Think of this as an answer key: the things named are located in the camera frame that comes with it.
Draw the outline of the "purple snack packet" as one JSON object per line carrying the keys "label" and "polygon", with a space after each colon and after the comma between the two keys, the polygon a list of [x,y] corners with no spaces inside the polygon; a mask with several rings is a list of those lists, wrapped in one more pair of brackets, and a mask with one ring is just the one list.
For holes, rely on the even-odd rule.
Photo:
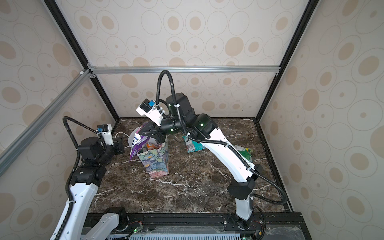
{"label": "purple snack packet", "polygon": [[151,142],[147,142],[146,143],[146,148],[147,148],[148,151],[150,151],[150,150],[157,150],[161,146],[162,146],[161,144],[157,144],[157,143],[151,143]]}

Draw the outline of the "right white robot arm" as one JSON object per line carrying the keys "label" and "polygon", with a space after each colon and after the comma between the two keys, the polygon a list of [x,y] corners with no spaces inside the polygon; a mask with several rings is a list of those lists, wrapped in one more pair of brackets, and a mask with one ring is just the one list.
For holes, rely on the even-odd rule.
{"label": "right white robot arm", "polygon": [[210,116],[197,115],[187,96],[177,93],[176,100],[177,105],[174,105],[172,97],[163,102],[170,114],[166,118],[162,108],[156,106],[154,101],[145,99],[136,111],[151,121],[139,131],[140,135],[153,138],[157,143],[164,143],[168,135],[181,132],[182,124],[185,124],[187,138],[202,144],[230,171],[232,182],[228,186],[228,192],[235,198],[236,214],[243,221],[249,220],[253,212],[250,194],[262,167],[243,157]]}

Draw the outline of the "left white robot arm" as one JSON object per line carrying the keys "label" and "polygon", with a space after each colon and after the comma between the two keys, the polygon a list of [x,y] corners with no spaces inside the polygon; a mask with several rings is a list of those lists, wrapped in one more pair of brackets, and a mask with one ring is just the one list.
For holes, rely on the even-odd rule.
{"label": "left white robot arm", "polygon": [[79,240],[88,210],[106,173],[106,166],[115,155],[122,155],[125,146],[122,138],[112,138],[112,145],[99,137],[89,137],[81,141],[78,156],[81,165],[66,184],[69,198],[58,225],[51,236],[52,240]]}

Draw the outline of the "pink Fox's candy packet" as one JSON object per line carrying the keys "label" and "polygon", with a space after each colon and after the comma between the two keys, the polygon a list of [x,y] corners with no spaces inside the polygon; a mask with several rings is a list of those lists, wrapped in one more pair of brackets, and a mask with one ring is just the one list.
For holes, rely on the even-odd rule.
{"label": "pink Fox's candy packet", "polygon": [[150,140],[150,137],[144,136],[139,133],[147,124],[148,123],[145,123],[142,126],[138,127],[129,136],[129,143],[131,147],[130,160],[132,160],[142,150],[145,144]]}

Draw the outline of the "colourful painted paper bag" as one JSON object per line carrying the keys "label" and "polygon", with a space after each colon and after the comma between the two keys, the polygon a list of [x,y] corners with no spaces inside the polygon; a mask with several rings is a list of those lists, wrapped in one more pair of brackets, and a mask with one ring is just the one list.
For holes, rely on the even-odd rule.
{"label": "colourful painted paper bag", "polygon": [[[131,147],[129,143],[129,136],[123,132],[118,132],[116,137],[128,137],[127,143],[128,145],[125,146],[125,149],[129,153],[129,160],[130,160],[130,153],[131,153]],[[156,143],[156,141],[152,138],[150,138],[149,142]],[[162,146],[157,150],[150,150],[148,151],[145,146],[142,148],[142,150],[132,159],[138,158],[140,162],[145,167],[147,173],[150,175],[151,179],[159,178],[165,175],[169,174],[169,144],[168,144],[168,138],[166,138],[165,142],[161,144]]]}

